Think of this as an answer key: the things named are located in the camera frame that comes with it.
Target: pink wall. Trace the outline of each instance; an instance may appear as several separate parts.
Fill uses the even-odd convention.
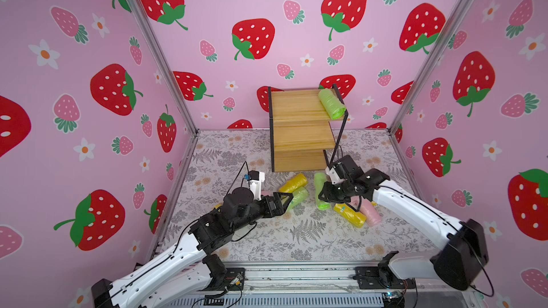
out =
[[[497,292],[485,299],[489,307],[548,306],[548,51],[543,40],[548,6],[546,0],[521,5],[523,1],[475,0],[459,27],[465,40],[464,33],[457,33],[453,48],[444,52],[441,65],[413,103],[413,113],[403,121],[400,142],[412,157],[408,162],[427,202],[483,224],[490,257],[487,271]],[[524,30],[517,36],[506,36],[507,31],[520,31],[521,25]],[[465,95],[476,79],[476,95]],[[439,93],[432,90],[435,81],[441,84]],[[470,117],[467,100],[474,105]],[[446,114],[452,115],[450,124]],[[436,138],[444,140],[432,142]],[[449,165],[439,157],[448,151],[433,154],[445,148],[442,144],[450,145],[453,161],[462,162],[438,177],[436,169]],[[477,287],[490,292],[483,275]]]
[[[332,79],[336,80],[340,78],[337,75],[351,75],[342,81],[355,82],[345,102],[351,115],[348,127],[360,128],[392,122],[400,108],[399,103],[392,100],[392,94],[395,93],[395,99],[399,88],[414,79],[426,57],[423,50],[404,50],[413,45],[415,34],[431,36],[439,32],[440,23],[444,21],[442,16],[449,16],[456,0],[396,0],[391,5],[386,5],[384,0],[142,2],[171,69],[179,72],[180,79],[188,79],[182,91],[188,95],[186,105],[198,128],[227,128],[241,119],[255,128],[268,127],[268,113],[261,109],[257,99],[260,87],[318,88],[322,79],[335,76]],[[163,10],[165,2],[171,5],[166,4],[167,12]],[[423,3],[434,7],[419,6]],[[330,17],[338,12],[345,15],[342,23],[346,25]],[[331,28],[325,25],[322,13],[327,14],[326,23],[330,27],[344,31],[333,31],[331,41],[328,40]],[[232,41],[233,33],[237,36],[236,45],[243,45],[244,50],[237,60],[234,60],[238,49]],[[250,43],[241,44],[238,39],[242,38]],[[344,54],[338,46],[344,46]],[[246,58],[248,48],[255,59]],[[336,52],[330,55],[333,49],[339,51],[338,56]],[[332,65],[328,57],[333,58]],[[313,61],[306,63],[307,58]],[[390,73],[379,80],[384,69]],[[375,112],[384,107],[388,108],[387,113],[374,120]]]
[[[154,235],[144,209],[150,212],[159,195],[168,195],[173,181],[166,166],[172,163],[177,173],[190,135],[165,82],[155,81],[157,65],[135,18],[118,0],[114,4],[0,0],[0,306],[91,307],[93,283],[119,278],[145,261]],[[72,13],[54,9],[62,17],[54,20],[52,6]],[[80,30],[87,41],[78,38],[85,44],[74,37],[78,25],[87,32]],[[131,37],[140,44],[139,51],[131,48],[137,61]],[[111,64],[119,66],[99,73]],[[129,85],[118,78],[125,72],[143,94],[136,95],[133,110],[124,107],[131,91],[120,90]],[[59,98],[61,106],[54,107]],[[167,153],[157,133],[166,104],[178,130]],[[120,114],[103,107],[108,105]],[[150,137],[143,114],[152,124],[145,128]],[[122,138],[116,154],[111,145],[122,136],[133,149]],[[142,170],[144,157],[149,164]],[[136,209],[139,183],[144,197]],[[78,221],[54,230],[75,214]]]

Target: plastic bag roll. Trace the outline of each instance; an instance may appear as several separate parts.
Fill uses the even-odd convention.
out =
[[[322,201],[318,198],[319,193],[322,192],[323,184],[327,181],[327,176],[324,173],[314,174],[314,188],[316,189],[316,207],[319,210],[327,210],[331,208],[331,204]]]
[[[346,106],[339,101],[332,90],[324,88],[319,92],[318,97],[331,119],[339,119],[344,115]]]

